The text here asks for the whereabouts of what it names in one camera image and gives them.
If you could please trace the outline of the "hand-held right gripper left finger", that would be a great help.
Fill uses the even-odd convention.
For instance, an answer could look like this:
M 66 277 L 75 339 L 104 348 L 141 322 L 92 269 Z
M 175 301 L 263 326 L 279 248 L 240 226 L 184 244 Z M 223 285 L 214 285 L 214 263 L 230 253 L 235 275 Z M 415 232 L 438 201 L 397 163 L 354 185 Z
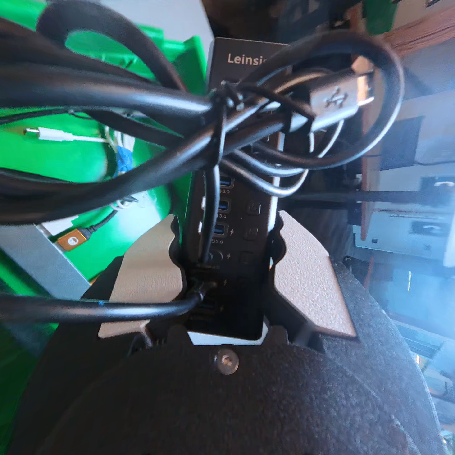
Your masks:
M 110 303 L 163 304 L 184 289 L 182 269 L 174 264 L 170 247 L 178 241 L 179 225 L 168 215 L 146 231 L 123 256 Z

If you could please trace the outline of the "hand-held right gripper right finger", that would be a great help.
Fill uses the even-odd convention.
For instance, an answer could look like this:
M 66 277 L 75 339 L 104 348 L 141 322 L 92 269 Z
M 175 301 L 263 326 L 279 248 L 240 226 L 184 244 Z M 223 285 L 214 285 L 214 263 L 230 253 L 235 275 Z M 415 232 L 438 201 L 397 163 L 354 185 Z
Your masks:
M 272 290 L 291 311 L 293 322 L 312 331 L 356 338 L 342 289 L 329 253 L 291 215 L 277 213 L 278 243 L 283 247 L 272 267 Z

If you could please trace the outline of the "black multi-port USB hub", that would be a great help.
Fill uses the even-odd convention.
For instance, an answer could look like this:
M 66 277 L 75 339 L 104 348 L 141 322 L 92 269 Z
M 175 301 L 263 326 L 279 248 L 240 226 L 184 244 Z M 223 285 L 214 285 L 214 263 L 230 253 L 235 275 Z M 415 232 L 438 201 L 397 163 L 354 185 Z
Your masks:
M 277 198 L 220 173 L 218 221 L 206 265 L 196 265 L 204 197 L 202 171 L 193 173 L 183 229 L 187 278 L 215 281 L 185 327 L 194 344 L 260 344 L 265 331 L 261 297 L 268 275 L 268 234 Z

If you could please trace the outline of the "green plastic bin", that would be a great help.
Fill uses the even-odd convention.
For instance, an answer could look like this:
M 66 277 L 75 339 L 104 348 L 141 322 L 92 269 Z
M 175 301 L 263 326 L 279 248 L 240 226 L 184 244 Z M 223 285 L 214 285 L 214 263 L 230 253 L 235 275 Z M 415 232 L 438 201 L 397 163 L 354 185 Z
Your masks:
M 201 1 L 101 1 L 127 17 L 151 37 L 181 73 L 187 88 L 204 93 L 209 45 L 213 40 Z M 115 171 L 114 151 L 108 144 L 87 141 L 47 141 L 24 135 L 24 128 L 46 127 L 86 137 L 101 137 L 104 126 L 67 114 L 27 119 L 1 126 L 1 167 L 45 177 L 86 183 L 103 180 Z M 97 231 L 91 240 L 68 253 L 57 252 L 48 236 L 104 219 L 111 208 L 48 223 L 44 227 L 11 227 L 1 234 L 1 291 L 39 295 L 50 290 L 78 291 L 81 276 L 99 275 L 133 241 L 170 212 L 183 217 L 190 177 L 136 196 L 133 203 Z M 1 326 L 1 410 L 22 394 L 31 371 L 55 331 L 56 324 Z

